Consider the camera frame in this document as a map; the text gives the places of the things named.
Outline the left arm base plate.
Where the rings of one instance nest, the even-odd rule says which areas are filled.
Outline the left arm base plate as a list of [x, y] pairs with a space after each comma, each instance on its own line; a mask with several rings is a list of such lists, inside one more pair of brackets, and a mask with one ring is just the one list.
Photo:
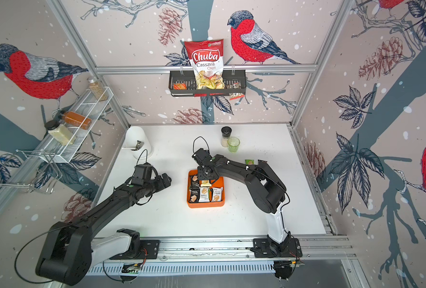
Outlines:
[[111, 260], [154, 260], [158, 256], [160, 240], [140, 240], [130, 248], [111, 257]]

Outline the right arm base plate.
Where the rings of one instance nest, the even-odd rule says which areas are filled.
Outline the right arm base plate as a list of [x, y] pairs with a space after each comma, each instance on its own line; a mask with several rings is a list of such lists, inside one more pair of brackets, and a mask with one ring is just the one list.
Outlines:
[[267, 238], [254, 238], [250, 251], [256, 258], [301, 258], [303, 256], [297, 238], [286, 237], [282, 243]]

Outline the cream yellow cookie packet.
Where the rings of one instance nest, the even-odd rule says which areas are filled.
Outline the cream yellow cookie packet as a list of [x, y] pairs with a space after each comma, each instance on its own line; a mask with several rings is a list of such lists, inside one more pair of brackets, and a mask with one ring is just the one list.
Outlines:
[[209, 180], [201, 180], [199, 181], [201, 187], [211, 187], [212, 184]]

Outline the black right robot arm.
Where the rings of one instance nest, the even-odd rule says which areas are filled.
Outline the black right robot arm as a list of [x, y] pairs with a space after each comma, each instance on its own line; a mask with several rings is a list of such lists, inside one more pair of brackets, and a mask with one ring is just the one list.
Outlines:
[[283, 181], [266, 161], [245, 164], [229, 160], [225, 156], [212, 156], [200, 149], [192, 156], [197, 163], [197, 173], [201, 180], [230, 178], [246, 185], [252, 201], [264, 213], [268, 224], [268, 238], [282, 244], [288, 238], [284, 227], [282, 207], [289, 202]]

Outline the orange storage box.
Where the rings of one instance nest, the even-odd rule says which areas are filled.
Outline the orange storage box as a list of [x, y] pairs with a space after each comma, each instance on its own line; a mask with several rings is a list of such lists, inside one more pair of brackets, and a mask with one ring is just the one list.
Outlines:
[[226, 192], [224, 178], [218, 180], [201, 181], [197, 170], [188, 173], [187, 205], [192, 208], [214, 208], [225, 204]]

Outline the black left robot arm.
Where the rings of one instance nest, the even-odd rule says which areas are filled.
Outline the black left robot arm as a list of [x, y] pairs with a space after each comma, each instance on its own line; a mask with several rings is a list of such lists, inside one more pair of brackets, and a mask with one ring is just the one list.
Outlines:
[[167, 174], [154, 179], [128, 179], [82, 217], [53, 225], [40, 253], [36, 275], [73, 286], [91, 267], [114, 256], [147, 259], [151, 251], [143, 247], [140, 234], [134, 230], [119, 229], [114, 235], [97, 240], [95, 236], [121, 212], [141, 198], [170, 187], [171, 182]]

